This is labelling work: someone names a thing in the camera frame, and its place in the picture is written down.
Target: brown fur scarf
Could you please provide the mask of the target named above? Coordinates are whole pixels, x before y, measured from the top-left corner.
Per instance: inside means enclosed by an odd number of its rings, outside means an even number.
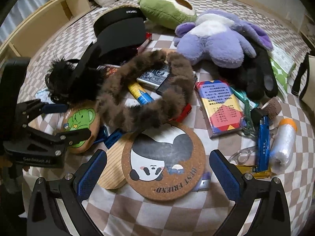
[[[165,60],[174,77],[162,98],[143,106],[124,106],[121,101],[128,91],[128,84],[150,69],[161,68]],[[192,96],[193,86],[193,69],[184,56],[176,52],[166,54],[163,50],[144,52],[104,81],[97,98],[97,110],[108,126],[126,132],[159,127],[181,114]]]

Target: plastic bag roll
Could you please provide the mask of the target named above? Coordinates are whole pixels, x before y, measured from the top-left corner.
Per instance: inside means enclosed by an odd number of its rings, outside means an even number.
[[[271,171],[282,174],[289,167],[293,156],[293,145],[296,141],[296,125],[292,119],[283,119],[270,152]]]

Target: avocado plush toy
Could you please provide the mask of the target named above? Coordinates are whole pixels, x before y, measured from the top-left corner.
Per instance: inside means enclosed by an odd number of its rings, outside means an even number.
[[[197,17],[194,7],[186,0],[139,0],[138,3],[149,20],[170,29],[195,22]]]

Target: bed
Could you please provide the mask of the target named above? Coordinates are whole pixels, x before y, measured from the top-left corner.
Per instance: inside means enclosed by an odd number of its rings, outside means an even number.
[[[134,3],[138,0],[120,0],[112,4],[116,6],[122,3]],[[282,26],[276,20],[257,13],[250,7],[232,3],[226,0],[188,0],[195,7],[197,14],[206,9],[221,9],[238,15],[241,19],[258,24],[270,36],[271,40],[278,44],[299,65],[309,48],[302,38],[294,31]],[[60,33],[42,52],[37,61],[29,67],[26,80],[21,88],[19,102],[34,99],[35,93],[45,87],[44,76],[51,59],[64,56],[67,59],[80,58],[86,47],[96,40],[93,31],[94,20],[102,13],[95,9],[66,30]],[[153,41],[147,50],[160,48],[175,49],[174,36],[172,34],[153,34]],[[210,64],[206,61],[196,69],[199,81],[212,80],[209,73]],[[292,86],[298,66],[289,79]],[[302,109],[297,97],[288,90],[288,97],[281,101],[281,118],[292,118],[297,124],[296,146],[294,147],[293,160],[284,174],[277,175],[283,183],[289,205],[291,235],[296,236],[306,223],[312,200],[312,191],[315,177],[314,159],[314,130],[308,114]],[[149,94],[158,98],[155,93]],[[137,101],[127,95],[126,105],[137,104]],[[206,124],[202,115],[201,105],[193,95],[190,102],[192,112],[184,120],[184,124],[201,139],[206,159],[213,149],[219,149],[227,158],[238,150],[254,145],[254,142],[238,134],[229,134],[218,138],[209,139]],[[62,115],[51,114],[44,118],[38,117],[34,126],[47,133],[53,133],[54,129],[62,122]],[[67,154],[63,169],[31,168],[26,178],[43,176],[47,180],[59,179],[65,173],[73,173],[79,165],[92,155],[93,150],[102,148],[107,150],[104,144],[99,144],[84,154]],[[24,195],[32,189],[32,183],[24,187]],[[243,235],[249,229],[251,221],[257,210],[259,201],[256,200],[239,235]],[[182,198],[168,202],[148,200],[135,192],[128,184],[122,188],[109,191],[96,185],[90,198],[83,201],[83,206],[105,235],[130,236],[130,235],[207,235],[211,236],[232,209],[234,202],[229,201],[223,192],[217,178],[212,173],[209,191],[190,192]]]

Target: cork coaster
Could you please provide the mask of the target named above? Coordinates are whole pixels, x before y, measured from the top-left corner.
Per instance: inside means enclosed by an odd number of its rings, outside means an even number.
[[[91,131],[89,139],[71,145],[68,150],[74,154],[85,152],[94,143],[100,130],[100,116],[96,113],[95,102],[85,101],[69,107],[62,121],[63,131],[73,131],[88,128]]]
[[[121,157],[122,151],[132,133],[124,134],[113,146],[106,151],[107,165],[103,170],[97,184],[104,189],[117,189],[125,183],[125,176],[122,172]]]
[[[132,134],[122,152],[122,171],[142,196],[172,200],[193,189],[205,161],[204,147],[193,130],[169,122]]]

